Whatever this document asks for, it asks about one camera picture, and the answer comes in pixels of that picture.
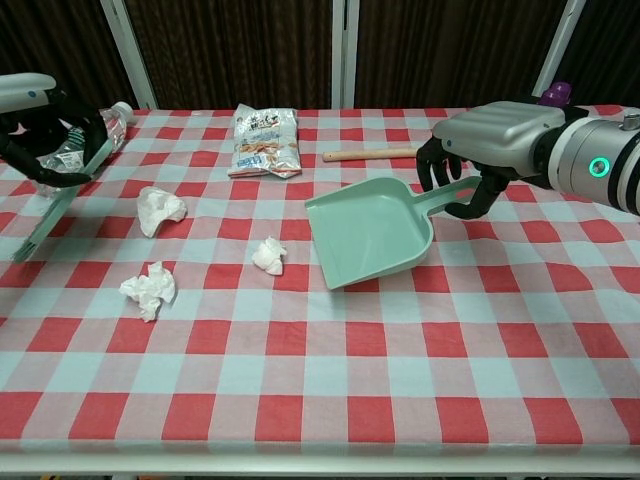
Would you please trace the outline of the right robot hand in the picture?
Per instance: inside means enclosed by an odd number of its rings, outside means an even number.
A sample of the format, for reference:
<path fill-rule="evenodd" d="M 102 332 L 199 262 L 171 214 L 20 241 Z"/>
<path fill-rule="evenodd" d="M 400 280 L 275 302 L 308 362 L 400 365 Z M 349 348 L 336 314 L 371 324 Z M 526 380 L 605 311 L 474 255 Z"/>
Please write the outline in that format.
<path fill-rule="evenodd" d="M 536 147 L 565 123 L 561 108 L 512 101 L 492 102 L 441 121 L 416 153 L 421 186 L 426 192 L 444 187 L 461 177 L 464 162 L 471 162 L 480 173 L 471 200 L 452 202 L 444 210 L 463 220 L 482 217 L 510 182 L 548 184 Z"/>

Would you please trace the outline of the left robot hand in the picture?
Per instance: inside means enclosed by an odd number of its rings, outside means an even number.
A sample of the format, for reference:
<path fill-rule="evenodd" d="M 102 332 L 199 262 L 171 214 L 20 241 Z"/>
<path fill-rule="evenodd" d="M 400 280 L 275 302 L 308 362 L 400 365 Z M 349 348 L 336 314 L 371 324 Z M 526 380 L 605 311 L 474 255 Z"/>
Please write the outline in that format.
<path fill-rule="evenodd" d="M 108 139 L 100 110 L 66 93 L 49 75 L 1 77 L 1 159 L 8 165 L 51 187 L 89 182 L 91 177 L 85 173 L 59 173 L 39 161 L 62 146 L 68 126 L 82 131 L 83 162 L 87 164 Z"/>

